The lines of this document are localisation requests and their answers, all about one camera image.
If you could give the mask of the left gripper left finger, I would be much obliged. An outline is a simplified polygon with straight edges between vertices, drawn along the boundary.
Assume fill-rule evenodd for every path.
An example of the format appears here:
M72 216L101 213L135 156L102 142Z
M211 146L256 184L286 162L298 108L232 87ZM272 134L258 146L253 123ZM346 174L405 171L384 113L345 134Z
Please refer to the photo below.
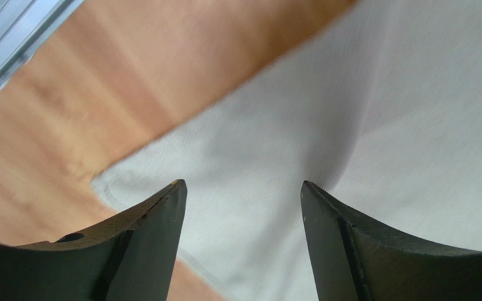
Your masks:
M166 300L186 197L177 180L58 241L0 244L0 300Z

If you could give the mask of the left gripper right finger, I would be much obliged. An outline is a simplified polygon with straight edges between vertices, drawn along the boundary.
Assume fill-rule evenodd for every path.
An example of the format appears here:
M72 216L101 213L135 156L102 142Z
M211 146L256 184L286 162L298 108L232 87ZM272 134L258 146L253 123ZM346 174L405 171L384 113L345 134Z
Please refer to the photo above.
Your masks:
M482 300L482 251L404 233L309 181L301 207L320 300Z

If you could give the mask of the beige cloth napkin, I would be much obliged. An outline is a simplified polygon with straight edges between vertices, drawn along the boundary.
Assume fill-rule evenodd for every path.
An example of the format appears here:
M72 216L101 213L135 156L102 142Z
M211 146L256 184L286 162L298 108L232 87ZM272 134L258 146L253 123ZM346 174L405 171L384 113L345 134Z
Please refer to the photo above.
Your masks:
M179 255L227 300L316 300L300 190L482 250L482 1L362 1L92 183L127 209L188 186Z

